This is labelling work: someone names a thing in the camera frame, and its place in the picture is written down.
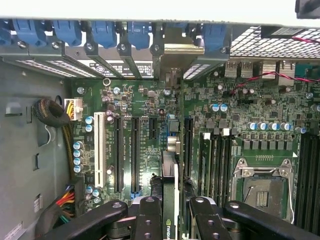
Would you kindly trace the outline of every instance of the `plastic latch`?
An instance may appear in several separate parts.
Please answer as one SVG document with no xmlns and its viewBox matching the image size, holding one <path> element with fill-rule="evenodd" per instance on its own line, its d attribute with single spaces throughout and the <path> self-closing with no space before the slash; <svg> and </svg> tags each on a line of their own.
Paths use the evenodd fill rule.
<svg viewBox="0 0 320 240">
<path fill-rule="evenodd" d="M 13 20 L 14 30 L 19 39 L 29 45 L 44 47 L 47 45 L 45 25 L 41 20 Z"/>
<path fill-rule="evenodd" d="M 69 46 L 79 46 L 82 41 L 82 32 L 79 21 L 55 20 L 54 31 L 58 39 Z"/>
<path fill-rule="evenodd" d="M 94 41 L 105 49 L 117 45 L 116 27 L 113 21 L 92 21 L 91 29 Z"/>
<path fill-rule="evenodd" d="M 148 22 L 128 21 L 128 41 L 137 50 L 147 49 L 150 45 Z"/>
</svg>

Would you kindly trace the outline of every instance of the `metal mesh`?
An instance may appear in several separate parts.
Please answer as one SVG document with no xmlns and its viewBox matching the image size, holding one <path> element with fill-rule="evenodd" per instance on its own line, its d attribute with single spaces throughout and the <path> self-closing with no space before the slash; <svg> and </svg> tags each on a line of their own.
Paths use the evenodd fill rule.
<svg viewBox="0 0 320 240">
<path fill-rule="evenodd" d="M 318 40 L 320 29 L 308 29 L 295 37 Z M 261 38 L 261 28 L 252 26 L 232 42 L 230 56 L 317 59 L 320 58 L 320 44 L 283 38 Z"/>
<path fill-rule="evenodd" d="M 32 66 L 32 67 L 35 67 L 35 68 L 38 68 L 38 69 L 46 70 L 46 71 L 51 72 L 51 73 L 59 74 L 59 75 L 62 75 L 64 77 L 68 77 L 68 78 L 76 77 L 76 75 L 72 75 L 72 74 L 69 74 L 67 72 L 60 71 L 58 69 L 55 69 L 55 68 L 50 67 L 50 66 L 43 65 L 43 64 L 38 63 L 38 62 L 33 61 L 33 60 L 17 60 L 17 62 Z"/>
<path fill-rule="evenodd" d="M 51 61 L 47 61 L 47 62 L 48 62 L 48 63 L 51 63 L 51 64 L 54 64 L 54 65 L 56 65 L 56 66 L 58 66 L 58 67 L 61 67 L 61 68 L 70 70 L 70 71 L 72 71 L 72 72 L 74 72 L 74 73 L 76 73 L 76 74 L 82 75 L 82 76 L 84 76 L 84 77 L 92 77 L 92 78 L 95 77 L 95 76 L 92 75 L 91 73 L 88 73 L 88 72 L 82 70 L 81 68 L 78 68 L 78 67 L 76 67 L 76 66 L 73 66 L 73 65 L 71 65 L 71 64 L 69 64 L 69 63 L 66 63 L 65 61 L 61 61 L 61 60 L 55 60 L 55 61 L 53 61 L 53 60 L 51 60 Z"/>
</svg>

